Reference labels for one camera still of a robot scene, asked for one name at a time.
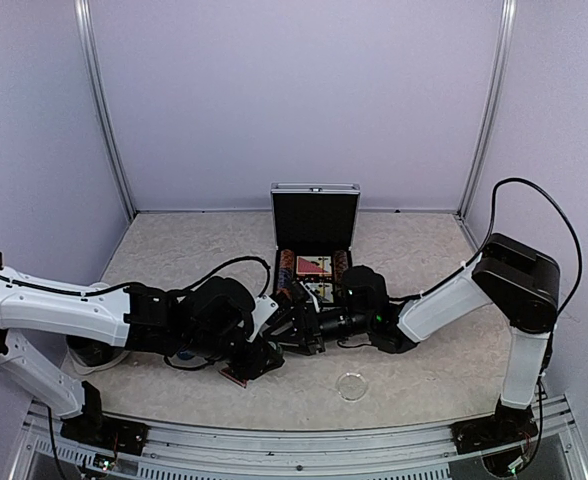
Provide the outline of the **blue playing card deck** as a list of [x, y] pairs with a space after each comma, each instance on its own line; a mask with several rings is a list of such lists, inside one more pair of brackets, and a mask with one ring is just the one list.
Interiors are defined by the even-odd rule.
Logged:
[[331, 283], [306, 283], [305, 286], [319, 303], [331, 304], [334, 301], [333, 285]]

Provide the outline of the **red playing card deck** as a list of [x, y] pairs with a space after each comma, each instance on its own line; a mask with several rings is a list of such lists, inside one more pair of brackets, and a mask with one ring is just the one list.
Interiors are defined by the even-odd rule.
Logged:
[[298, 276], [331, 277], [332, 259], [327, 256], [298, 256], [296, 259]]

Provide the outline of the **aluminium poker case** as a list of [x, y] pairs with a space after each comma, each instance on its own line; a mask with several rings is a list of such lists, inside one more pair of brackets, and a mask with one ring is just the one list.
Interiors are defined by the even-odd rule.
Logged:
[[[360, 201], [360, 186], [355, 183], [305, 184], [277, 182], [270, 189], [275, 233], [275, 273], [273, 293], [276, 293], [280, 252], [292, 250], [298, 256], [327, 256], [345, 250], [352, 266], [352, 244]], [[331, 277], [298, 276], [296, 259], [292, 282], [331, 283], [334, 301], [319, 303], [313, 296], [312, 305], [334, 307], [341, 300], [339, 283], [342, 274]]]

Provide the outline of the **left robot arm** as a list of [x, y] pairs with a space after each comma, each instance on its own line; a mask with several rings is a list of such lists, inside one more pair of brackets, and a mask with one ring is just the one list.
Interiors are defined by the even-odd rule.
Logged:
[[99, 391], [64, 374], [23, 336], [45, 331], [128, 352], [170, 358], [181, 351], [212, 364], [239, 383], [280, 368], [283, 355], [260, 331], [277, 312], [266, 294], [253, 296], [216, 271], [183, 289], [140, 282], [79, 286], [33, 278], [3, 264], [0, 253], [0, 370], [46, 403], [95, 445], [114, 434]]

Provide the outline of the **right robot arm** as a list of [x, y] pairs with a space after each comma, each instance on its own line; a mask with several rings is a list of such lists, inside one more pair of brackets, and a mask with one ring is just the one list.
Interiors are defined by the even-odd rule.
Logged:
[[498, 412], [487, 419], [485, 433], [505, 444], [524, 427], [522, 411], [547, 368], [556, 323], [578, 290], [562, 296], [560, 280], [553, 258], [489, 230], [469, 260], [426, 291], [393, 300], [381, 275], [357, 266], [342, 276], [338, 307], [317, 311], [296, 295], [288, 318], [305, 348], [365, 334], [378, 350], [401, 354], [467, 314], [495, 306], [508, 321], [511, 344]]

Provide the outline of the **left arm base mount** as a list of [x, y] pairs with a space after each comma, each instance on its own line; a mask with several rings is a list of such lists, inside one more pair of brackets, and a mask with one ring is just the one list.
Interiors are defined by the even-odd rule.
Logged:
[[141, 456], [149, 427], [142, 422], [106, 416], [99, 390], [88, 381], [81, 383], [84, 403], [81, 413], [62, 420], [61, 436], [115, 454]]

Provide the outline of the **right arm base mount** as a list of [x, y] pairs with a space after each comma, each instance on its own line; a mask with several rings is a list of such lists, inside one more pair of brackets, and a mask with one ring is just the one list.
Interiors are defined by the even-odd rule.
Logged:
[[463, 455], [536, 437], [539, 428], [531, 406], [519, 410], [498, 401], [493, 414], [455, 422], [450, 431], [457, 453]]

